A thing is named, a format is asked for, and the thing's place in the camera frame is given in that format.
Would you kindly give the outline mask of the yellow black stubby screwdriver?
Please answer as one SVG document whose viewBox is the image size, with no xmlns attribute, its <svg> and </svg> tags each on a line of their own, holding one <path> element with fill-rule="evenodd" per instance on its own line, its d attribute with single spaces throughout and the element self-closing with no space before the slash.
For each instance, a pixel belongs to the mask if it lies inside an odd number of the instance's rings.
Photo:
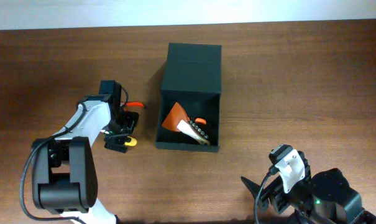
<svg viewBox="0 0 376 224">
<path fill-rule="evenodd" d="M 137 140 L 131 136 L 127 136 L 124 145 L 127 147 L 134 147 L 137 145 Z"/>
</svg>

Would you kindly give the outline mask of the red handled cutting pliers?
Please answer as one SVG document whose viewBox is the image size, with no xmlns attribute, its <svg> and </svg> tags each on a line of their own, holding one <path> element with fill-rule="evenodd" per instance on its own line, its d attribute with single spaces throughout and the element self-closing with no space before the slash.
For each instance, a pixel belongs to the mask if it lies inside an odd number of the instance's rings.
<svg viewBox="0 0 376 224">
<path fill-rule="evenodd" d="M 121 105 L 121 108 L 123 110 L 126 110 L 128 107 L 140 107 L 140 108 L 146 109 L 146 106 L 142 102 L 139 102 L 139 101 L 124 102 Z"/>
</svg>

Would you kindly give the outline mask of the orange scraper wooden handle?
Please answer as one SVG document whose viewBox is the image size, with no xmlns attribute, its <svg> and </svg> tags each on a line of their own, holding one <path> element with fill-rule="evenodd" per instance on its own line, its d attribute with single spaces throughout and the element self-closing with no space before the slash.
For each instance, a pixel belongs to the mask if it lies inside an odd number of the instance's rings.
<svg viewBox="0 0 376 224">
<path fill-rule="evenodd" d="M 162 127 L 173 132 L 178 132 L 189 136 L 200 145 L 209 146 L 209 140 L 202 138 L 188 123 L 191 119 L 188 117 L 186 111 L 181 104 L 175 103 L 171 108 L 169 114 L 162 123 Z"/>
</svg>

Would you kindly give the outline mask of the orange socket bit rail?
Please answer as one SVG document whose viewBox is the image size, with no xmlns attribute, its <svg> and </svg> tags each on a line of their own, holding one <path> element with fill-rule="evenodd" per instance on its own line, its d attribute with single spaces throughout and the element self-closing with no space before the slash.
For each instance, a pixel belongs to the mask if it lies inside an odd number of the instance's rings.
<svg viewBox="0 0 376 224">
<path fill-rule="evenodd" d="M 206 124 L 203 123 L 196 123 L 194 121 L 188 122 L 190 126 L 204 139 L 208 140 L 209 136 L 207 134 L 208 127 Z"/>
</svg>

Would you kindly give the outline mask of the orange black needle-nose pliers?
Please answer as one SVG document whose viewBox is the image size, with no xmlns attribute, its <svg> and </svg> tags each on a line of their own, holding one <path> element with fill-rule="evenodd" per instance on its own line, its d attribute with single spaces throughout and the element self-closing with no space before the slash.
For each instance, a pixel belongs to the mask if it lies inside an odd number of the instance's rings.
<svg viewBox="0 0 376 224">
<path fill-rule="evenodd" d="M 204 118 L 191 117 L 191 122 L 199 128 L 211 128 L 212 127 L 209 121 L 205 120 Z"/>
</svg>

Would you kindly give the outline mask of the black cardboard box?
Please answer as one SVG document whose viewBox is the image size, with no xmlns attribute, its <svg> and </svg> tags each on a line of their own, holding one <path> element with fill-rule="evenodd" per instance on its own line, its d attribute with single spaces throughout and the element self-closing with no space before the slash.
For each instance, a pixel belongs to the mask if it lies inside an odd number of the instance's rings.
<svg viewBox="0 0 376 224">
<path fill-rule="evenodd" d="M 157 149 L 218 152 L 220 102 L 222 93 L 220 45 L 170 43 L 160 86 L 155 147 Z M 193 138 L 162 127 L 162 123 L 179 103 L 189 119 L 202 118 L 199 128 L 210 145 L 200 145 Z"/>
</svg>

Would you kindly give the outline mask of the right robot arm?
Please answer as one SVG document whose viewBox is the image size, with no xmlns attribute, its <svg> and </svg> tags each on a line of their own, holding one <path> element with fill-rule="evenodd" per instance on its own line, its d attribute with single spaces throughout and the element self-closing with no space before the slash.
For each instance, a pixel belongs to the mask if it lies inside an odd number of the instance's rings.
<svg viewBox="0 0 376 224">
<path fill-rule="evenodd" d="M 281 215 L 294 212 L 287 223 L 376 223 L 376 216 L 362 206 L 361 195 L 350 187 L 338 168 L 311 174 L 305 154 L 291 145 L 281 144 L 268 155 L 272 165 L 263 181 L 241 181 L 254 198 L 254 218 L 269 206 Z"/>
</svg>

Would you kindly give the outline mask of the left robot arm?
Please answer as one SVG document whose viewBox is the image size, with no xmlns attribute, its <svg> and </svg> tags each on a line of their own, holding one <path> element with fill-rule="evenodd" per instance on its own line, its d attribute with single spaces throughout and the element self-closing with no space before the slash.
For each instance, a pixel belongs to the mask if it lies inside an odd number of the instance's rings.
<svg viewBox="0 0 376 224">
<path fill-rule="evenodd" d="M 117 224 L 98 198 L 98 178 L 91 147 L 104 135 L 106 149 L 125 153 L 137 144 L 132 137 L 139 114 L 128 111 L 128 93 L 114 80 L 103 80 L 97 95 L 84 96 L 61 130 L 36 139 L 22 171 L 19 197 L 24 202 L 27 170 L 32 170 L 32 200 L 36 208 L 52 214 L 50 221 Z"/>
</svg>

